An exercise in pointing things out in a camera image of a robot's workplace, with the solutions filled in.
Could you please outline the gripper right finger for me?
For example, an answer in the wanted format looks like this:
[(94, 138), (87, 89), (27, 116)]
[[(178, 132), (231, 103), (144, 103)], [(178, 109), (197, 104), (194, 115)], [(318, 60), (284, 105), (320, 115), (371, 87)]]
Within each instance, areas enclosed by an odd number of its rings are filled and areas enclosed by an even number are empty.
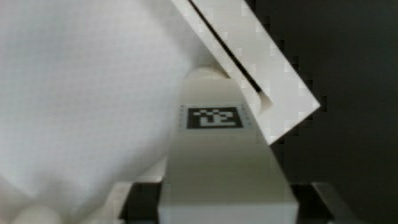
[(363, 224), (329, 183), (293, 183), (291, 190), (299, 200), (297, 224)]

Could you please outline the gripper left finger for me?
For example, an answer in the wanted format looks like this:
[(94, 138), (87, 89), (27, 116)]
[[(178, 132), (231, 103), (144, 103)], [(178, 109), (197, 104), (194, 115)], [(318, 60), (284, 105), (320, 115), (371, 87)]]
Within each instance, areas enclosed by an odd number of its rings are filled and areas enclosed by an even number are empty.
[(160, 224), (160, 190), (160, 182), (117, 183), (87, 224)]

